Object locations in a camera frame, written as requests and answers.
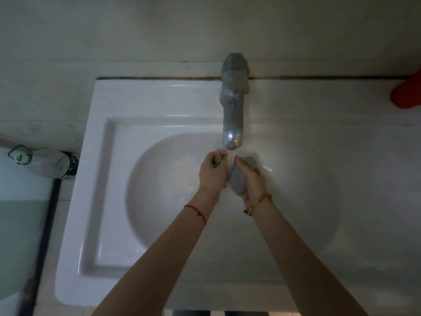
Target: faucet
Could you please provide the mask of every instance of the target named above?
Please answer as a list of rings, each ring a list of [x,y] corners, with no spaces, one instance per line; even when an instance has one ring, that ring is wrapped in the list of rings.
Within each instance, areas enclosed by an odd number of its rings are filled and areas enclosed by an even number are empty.
[[[242,53],[230,53],[222,64],[222,143],[229,150],[234,150],[243,143],[243,103],[244,95],[250,93],[249,74],[250,68]]]

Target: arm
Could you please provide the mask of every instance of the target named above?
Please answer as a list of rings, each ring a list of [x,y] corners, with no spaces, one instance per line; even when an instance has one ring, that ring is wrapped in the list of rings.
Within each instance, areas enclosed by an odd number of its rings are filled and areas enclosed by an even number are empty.
[[[236,158],[235,161],[247,177],[248,193],[242,198],[248,208],[266,192],[265,178],[260,171],[250,169],[242,159]],[[261,201],[254,208],[252,217],[303,316],[367,316],[270,200]]]
[[[213,168],[217,153],[209,153],[203,162],[200,186],[188,203],[199,209],[206,221],[219,200],[227,180],[227,158]],[[185,207],[154,244],[119,280],[92,316],[161,315],[205,223],[197,213]]]

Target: white ceramic sink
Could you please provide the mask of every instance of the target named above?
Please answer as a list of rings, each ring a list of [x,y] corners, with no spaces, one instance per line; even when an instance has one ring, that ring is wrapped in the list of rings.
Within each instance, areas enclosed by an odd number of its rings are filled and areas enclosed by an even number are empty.
[[[421,109],[396,80],[254,80],[243,146],[275,204],[369,313],[420,310]],[[56,278],[97,306],[171,223],[222,146],[221,83],[96,83]],[[168,308],[296,311],[253,220],[229,188]]]

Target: red object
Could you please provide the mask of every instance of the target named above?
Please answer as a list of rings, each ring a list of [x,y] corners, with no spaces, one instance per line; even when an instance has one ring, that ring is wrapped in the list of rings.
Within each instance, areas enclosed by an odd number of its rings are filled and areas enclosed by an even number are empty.
[[[206,226],[206,218],[203,216],[201,211],[199,211],[197,208],[195,208],[194,206],[191,206],[189,204],[185,205],[184,207],[190,207],[190,208],[194,209],[197,212],[197,216],[201,216],[203,218],[203,221],[205,222],[205,226]]]
[[[390,93],[392,102],[401,109],[421,104],[421,70],[408,77]]]

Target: forearm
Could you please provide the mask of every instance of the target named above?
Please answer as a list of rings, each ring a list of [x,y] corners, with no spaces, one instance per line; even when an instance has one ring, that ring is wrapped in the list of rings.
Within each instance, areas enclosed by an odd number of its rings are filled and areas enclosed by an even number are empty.
[[[215,201],[198,192],[189,204],[199,208],[207,220]],[[161,315],[204,226],[193,209],[184,208],[115,285],[93,316]]]
[[[262,201],[253,218],[303,316],[367,315],[271,201]]]

